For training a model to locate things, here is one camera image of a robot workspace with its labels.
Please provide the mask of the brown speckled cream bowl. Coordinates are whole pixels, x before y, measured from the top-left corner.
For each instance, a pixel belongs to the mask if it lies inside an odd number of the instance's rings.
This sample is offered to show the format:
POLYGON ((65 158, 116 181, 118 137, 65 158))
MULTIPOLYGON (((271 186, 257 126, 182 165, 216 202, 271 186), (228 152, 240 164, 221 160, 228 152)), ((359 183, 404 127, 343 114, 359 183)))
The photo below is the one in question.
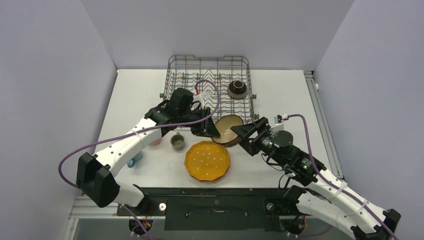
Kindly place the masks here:
POLYGON ((238 115, 232 114, 223 116, 215 123, 216 129, 220 133, 220 137, 211 137, 211 140, 225 148, 231 148, 238 145, 241 138, 231 130, 231 127, 241 126, 243 124, 243 119, 238 115))

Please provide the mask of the dark patterned cream bowl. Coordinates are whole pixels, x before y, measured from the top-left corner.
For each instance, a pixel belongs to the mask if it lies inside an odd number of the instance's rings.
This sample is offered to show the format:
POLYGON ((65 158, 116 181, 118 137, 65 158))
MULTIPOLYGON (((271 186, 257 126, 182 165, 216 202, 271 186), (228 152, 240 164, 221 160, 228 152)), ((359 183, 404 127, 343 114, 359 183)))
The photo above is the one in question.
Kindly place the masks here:
POLYGON ((248 89, 242 80, 233 80, 227 87, 227 94, 232 99, 240 100, 248 95, 248 89))

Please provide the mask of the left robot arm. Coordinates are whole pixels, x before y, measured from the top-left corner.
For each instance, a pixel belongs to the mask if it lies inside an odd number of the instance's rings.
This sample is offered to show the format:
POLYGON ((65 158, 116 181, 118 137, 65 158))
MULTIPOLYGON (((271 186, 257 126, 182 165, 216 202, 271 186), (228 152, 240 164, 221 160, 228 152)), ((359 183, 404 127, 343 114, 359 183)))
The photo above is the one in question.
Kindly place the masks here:
POLYGON ((100 208, 118 203, 129 206, 136 215, 145 214, 149 201, 143 191, 134 184, 120 183, 115 177, 145 147, 177 127, 189 127, 198 137, 220 137, 212 120, 215 111, 205 106, 209 98, 209 92, 194 95, 177 88, 169 100, 151 108, 121 139, 113 139, 111 145, 95 154, 82 154, 76 186, 100 208))

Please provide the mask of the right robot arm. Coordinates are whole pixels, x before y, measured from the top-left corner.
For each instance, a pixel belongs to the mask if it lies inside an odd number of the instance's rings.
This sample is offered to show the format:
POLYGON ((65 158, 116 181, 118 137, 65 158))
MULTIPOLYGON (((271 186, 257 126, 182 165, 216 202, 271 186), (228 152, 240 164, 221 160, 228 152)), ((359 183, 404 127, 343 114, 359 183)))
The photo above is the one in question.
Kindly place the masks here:
POLYGON ((322 220, 353 240, 396 240, 401 215, 383 209, 356 193, 317 160, 306 141, 305 152, 294 145, 293 135, 284 124, 270 126, 263 117, 255 122, 231 127, 239 145, 251 156, 263 153, 266 163, 279 166, 300 184, 291 186, 282 199, 283 209, 322 220))

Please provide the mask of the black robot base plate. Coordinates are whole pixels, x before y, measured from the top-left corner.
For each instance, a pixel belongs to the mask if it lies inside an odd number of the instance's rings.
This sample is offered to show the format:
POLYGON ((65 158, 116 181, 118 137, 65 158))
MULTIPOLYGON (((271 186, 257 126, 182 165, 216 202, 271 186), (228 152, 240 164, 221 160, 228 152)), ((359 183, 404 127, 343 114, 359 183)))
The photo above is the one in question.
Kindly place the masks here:
POLYGON ((146 198, 130 210, 143 219, 164 220, 166 231, 280 231, 281 222, 292 226, 303 216, 295 195, 276 187, 144 187, 142 191, 146 198))

